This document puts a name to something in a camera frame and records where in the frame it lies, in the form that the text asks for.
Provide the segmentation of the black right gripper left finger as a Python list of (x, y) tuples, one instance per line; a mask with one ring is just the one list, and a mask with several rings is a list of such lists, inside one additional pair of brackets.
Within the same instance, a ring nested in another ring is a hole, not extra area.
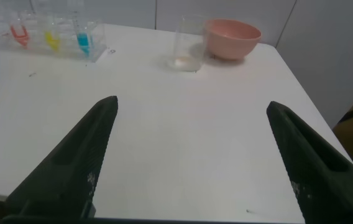
[(7, 197), (5, 222), (77, 221), (92, 206), (118, 99), (99, 100)]

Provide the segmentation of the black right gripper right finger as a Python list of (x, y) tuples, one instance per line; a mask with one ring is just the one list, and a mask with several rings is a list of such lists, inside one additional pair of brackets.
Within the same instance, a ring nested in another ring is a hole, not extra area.
[(306, 223), (353, 223), (353, 164), (287, 106), (267, 116)]

